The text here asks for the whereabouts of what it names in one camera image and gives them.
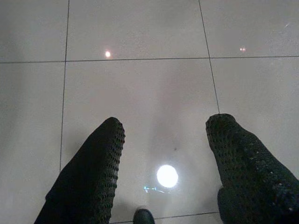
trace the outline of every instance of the perforated fabric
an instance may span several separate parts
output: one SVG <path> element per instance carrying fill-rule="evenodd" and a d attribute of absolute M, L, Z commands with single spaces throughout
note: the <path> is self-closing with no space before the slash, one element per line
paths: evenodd
<path fill-rule="evenodd" d="M 52 223 L 49 212 L 58 217 L 54 223 L 109 223 L 124 138 L 118 119 L 104 121 L 61 171 L 36 224 Z"/>
<path fill-rule="evenodd" d="M 254 134 L 229 114 L 211 116 L 206 132 L 223 184 L 224 223 L 299 223 L 299 181 Z"/>

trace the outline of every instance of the foot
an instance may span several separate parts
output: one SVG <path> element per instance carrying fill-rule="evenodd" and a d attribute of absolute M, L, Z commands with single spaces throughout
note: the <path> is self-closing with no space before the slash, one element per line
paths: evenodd
<path fill-rule="evenodd" d="M 149 210 L 138 209 L 134 214 L 133 224 L 155 224 L 155 220 Z"/>

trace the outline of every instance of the white tile floor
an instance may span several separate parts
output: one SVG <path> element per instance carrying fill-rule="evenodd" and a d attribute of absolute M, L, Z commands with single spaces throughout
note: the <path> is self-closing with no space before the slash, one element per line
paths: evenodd
<path fill-rule="evenodd" d="M 221 223 L 205 134 L 218 108 L 299 177 L 298 8 L 297 0 L 1 1 L 0 223 L 33 223 L 60 165 L 110 116 L 126 131 L 111 223 L 131 221 L 142 205 L 157 224 Z M 164 164 L 178 172 L 168 191 L 156 178 Z"/>

